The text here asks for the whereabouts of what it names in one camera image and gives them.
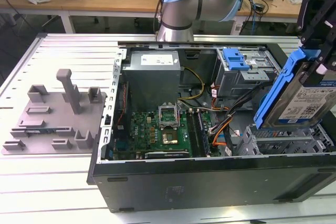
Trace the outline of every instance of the aluminum extrusion table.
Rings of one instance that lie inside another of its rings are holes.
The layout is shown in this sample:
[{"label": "aluminum extrusion table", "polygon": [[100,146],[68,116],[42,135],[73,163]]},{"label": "aluminum extrusion table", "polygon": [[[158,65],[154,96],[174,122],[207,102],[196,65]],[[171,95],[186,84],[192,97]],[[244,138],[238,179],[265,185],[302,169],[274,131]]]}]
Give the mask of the aluminum extrusion table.
[{"label": "aluminum extrusion table", "polygon": [[[148,35],[50,34],[34,40],[0,87],[0,144],[7,140],[32,84],[62,91],[55,71],[72,70],[80,91],[100,86],[106,91],[112,77],[117,41],[154,41]],[[196,41],[274,42],[290,54],[295,37],[195,36]],[[112,214],[98,188],[86,184],[90,154],[0,155],[1,223],[335,223],[336,183],[301,203],[232,206]]]}]

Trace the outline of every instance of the table leg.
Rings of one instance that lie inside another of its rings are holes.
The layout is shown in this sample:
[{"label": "table leg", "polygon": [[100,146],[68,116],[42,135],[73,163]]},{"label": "table leg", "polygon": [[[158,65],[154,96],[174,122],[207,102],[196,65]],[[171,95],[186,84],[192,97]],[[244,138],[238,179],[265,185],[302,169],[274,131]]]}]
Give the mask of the table leg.
[{"label": "table leg", "polygon": [[231,35],[239,35],[240,31],[242,30],[241,28],[243,27],[243,23],[245,21],[245,17],[239,17],[236,16],[234,18],[232,30],[231,30]]},{"label": "table leg", "polygon": [[200,25],[199,25],[199,31],[204,31],[205,30],[205,21],[201,20]]},{"label": "table leg", "polygon": [[63,22],[65,32],[67,34],[75,34],[76,31],[69,14],[60,14],[60,16]]},{"label": "table leg", "polygon": [[16,25],[16,21],[13,17],[12,14],[7,14],[7,13],[3,13],[3,14],[0,14],[2,16],[2,18],[8,22],[11,26],[15,26]]},{"label": "table leg", "polygon": [[109,17],[103,17],[103,19],[104,19],[105,30],[110,29]]}]

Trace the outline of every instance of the hard drive label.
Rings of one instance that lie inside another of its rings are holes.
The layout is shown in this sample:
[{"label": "hard drive label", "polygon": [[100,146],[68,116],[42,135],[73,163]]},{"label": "hard drive label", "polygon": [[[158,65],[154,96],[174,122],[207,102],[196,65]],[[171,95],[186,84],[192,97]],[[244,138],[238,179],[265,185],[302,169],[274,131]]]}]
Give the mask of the hard drive label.
[{"label": "hard drive label", "polygon": [[329,99],[334,99],[335,95],[336,88],[301,87],[283,111],[279,120],[296,123],[311,119]]}]

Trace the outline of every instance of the yellow wire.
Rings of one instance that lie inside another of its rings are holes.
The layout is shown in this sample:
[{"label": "yellow wire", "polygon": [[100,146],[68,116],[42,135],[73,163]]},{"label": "yellow wire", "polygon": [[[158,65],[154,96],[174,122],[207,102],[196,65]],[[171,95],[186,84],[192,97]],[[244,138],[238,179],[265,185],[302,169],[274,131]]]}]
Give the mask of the yellow wire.
[{"label": "yellow wire", "polygon": [[204,85],[205,85],[204,82],[199,77],[199,75],[194,72],[194,70],[192,70],[190,68],[186,68],[186,67],[184,67],[184,69],[189,70],[191,73],[193,73],[198,78],[198,80],[200,80],[200,82],[202,84],[202,89],[201,89],[201,92],[199,94],[197,94],[197,95],[194,95],[192,97],[181,97],[181,98],[179,98],[179,100],[193,100],[193,99],[199,98],[200,96],[202,96],[202,94],[204,92]]}]

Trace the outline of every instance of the robotic arm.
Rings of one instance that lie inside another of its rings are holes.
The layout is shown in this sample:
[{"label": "robotic arm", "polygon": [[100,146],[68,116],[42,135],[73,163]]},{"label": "robotic arm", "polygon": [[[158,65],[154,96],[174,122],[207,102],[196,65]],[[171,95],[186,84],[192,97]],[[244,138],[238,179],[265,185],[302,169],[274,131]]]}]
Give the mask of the robotic arm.
[{"label": "robotic arm", "polygon": [[236,15],[240,0],[163,0],[159,41],[193,41],[195,20],[229,21]]}]

